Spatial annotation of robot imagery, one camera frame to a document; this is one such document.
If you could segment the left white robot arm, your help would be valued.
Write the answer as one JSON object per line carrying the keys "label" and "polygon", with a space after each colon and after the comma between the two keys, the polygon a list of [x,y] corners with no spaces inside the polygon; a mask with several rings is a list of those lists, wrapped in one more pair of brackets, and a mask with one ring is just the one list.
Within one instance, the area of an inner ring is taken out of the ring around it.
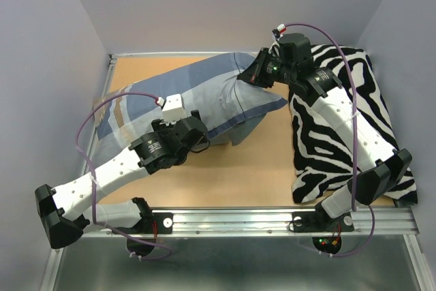
{"label": "left white robot arm", "polygon": [[117,156],[75,181],[35,190],[37,212],[53,249],[76,242],[85,228],[94,224],[87,218],[96,214],[104,196],[159,170],[179,166],[199,144],[208,142],[207,128],[197,110],[176,123],[154,120],[153,131],[133,141]]}

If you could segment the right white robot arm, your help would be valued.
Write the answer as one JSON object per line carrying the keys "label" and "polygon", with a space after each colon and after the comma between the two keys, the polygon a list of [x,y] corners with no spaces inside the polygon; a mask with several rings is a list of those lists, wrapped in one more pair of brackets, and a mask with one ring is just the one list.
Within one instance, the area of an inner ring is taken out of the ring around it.
{"label": "right white robot arm", "polygon": [[303,34],[284,35],[272,48],[261,49],[238,79],[262,88],[289,87],[298,177],[294,194],[319,193],[328,182],[335,186],[301,219],[302,227],[330,229],[340,216],[394,189],[407,172],[410,152],[398,149],[367,121],[357,108],[352,82],[318,65]]}

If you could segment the zebra print pillow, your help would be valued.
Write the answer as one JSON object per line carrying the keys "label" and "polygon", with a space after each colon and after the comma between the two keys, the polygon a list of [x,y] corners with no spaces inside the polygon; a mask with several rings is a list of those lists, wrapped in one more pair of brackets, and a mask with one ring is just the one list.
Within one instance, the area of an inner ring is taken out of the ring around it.
{"label": "zebra print pillow", "polygon": [[330,69],[342,87],[312,106],[289,93],[296,170],[292,197],[298,204],[348,188],[354,173],[371,169],[399,148],[368,54],[326,44],[312,46],[311,52],[315,65]]}

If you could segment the aluminium front rail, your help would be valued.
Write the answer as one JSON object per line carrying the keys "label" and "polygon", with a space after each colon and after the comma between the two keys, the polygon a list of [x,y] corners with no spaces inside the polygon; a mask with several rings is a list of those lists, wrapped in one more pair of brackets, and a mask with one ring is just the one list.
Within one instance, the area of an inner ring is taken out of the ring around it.
{"label": "aluminium front rail", "polygon": [[341,220],[340,227],[303,228],[302,216],[309,207],[233,209],[155,209],[159,238],[240,236],[366,236],[375,219],[374,235],[415,235],[418,227],[411,209],[375,206],[359,208]]}

